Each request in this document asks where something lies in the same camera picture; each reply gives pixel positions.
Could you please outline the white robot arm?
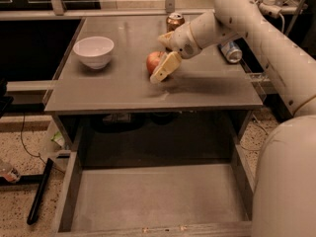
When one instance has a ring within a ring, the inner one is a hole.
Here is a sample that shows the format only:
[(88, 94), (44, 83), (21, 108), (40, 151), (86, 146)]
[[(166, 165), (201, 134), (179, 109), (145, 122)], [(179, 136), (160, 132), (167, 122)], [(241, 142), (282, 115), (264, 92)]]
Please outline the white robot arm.
[(253, 187), (252, 237), (316, 237), (316, 62), (262, 15), (255, 0), (214, 0), (213, 9), (161, 35), (171, 50), (150, 81), (206, 47), (242, 38), (292, 118), (267, 137)]

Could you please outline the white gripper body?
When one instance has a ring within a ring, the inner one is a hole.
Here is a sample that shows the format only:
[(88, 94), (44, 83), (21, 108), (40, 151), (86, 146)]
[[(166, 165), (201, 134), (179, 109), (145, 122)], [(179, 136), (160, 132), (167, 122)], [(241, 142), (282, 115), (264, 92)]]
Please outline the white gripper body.
[(177, 27), (170, 37), (170, 48), (177, 51), (183, 59), (190, 59), (201, 53), (191, 31), (191, 25), (184, 23)]

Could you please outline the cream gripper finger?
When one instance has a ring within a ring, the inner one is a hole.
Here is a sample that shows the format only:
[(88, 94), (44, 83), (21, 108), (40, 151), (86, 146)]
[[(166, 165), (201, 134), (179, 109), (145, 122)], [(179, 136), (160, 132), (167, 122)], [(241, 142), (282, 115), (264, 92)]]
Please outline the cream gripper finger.
[(169, 50), (173, 49), (173, 33), (171, 31), (158, 37), (158, 41)]
[(150, 76), (150, 82), (157, 84), (165, 80), (170, 74), (177, 70), (182, 62), (182, 57), (176, 52), (164, 52), (158, 65)]

